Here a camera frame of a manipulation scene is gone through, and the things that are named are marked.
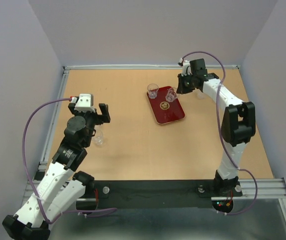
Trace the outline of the clear glass near left arm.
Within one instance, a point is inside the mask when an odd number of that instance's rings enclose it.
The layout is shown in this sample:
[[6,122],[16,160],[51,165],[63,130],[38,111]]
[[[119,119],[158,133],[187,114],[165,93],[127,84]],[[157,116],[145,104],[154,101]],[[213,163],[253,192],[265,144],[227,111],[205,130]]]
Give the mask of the clear glass near left arm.
[[102,131],[102,127],[97,125],[95,127],[95,130],[95,136],[92,138],[92,140],[98,147],[103,147],[105,144],[105,138]]

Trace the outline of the clear faceted glass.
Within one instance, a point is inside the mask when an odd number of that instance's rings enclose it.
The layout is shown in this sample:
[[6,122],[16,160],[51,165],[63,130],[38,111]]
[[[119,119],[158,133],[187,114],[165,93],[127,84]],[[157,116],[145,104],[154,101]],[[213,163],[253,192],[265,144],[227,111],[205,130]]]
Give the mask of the clear faceted glass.
[[149,99],[155,99],[158,95],[159,86],[155,83],[151,83],[147,86],[147,96]]

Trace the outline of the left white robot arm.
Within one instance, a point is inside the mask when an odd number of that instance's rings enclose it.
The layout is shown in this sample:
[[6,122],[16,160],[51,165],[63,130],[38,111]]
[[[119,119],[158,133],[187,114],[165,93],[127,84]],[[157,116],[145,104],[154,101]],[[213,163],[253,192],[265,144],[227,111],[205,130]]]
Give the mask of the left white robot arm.
[[77,171],[87,155],[95,136],[96,125],[110,122],[108,105],[99,104],[96,109],[70,103],[73,114],[66,124],[64,138],[52,158],[47,172],[26,203],[13,215],[7,215],[2,225],[14,240],[46,240],[50,236],[49,225],[54,223],[81,196],[94,194],[94,177]]

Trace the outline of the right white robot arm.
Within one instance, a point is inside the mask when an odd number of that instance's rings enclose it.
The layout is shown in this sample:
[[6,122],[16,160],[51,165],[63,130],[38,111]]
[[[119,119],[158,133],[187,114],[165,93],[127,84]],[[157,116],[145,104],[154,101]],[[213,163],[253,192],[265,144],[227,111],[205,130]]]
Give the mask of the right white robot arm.
[[256,133],[255,105],[236,97],[214,73],[208,73],[204,59],[179,60],[182,72],[178,74],[178,94],[200,90],[216,104],[216,111],[223,111],[217,117],[219,137],[224,149],[220,166],[210,190],[224,195],[238,183],[240,161],[247,143]]

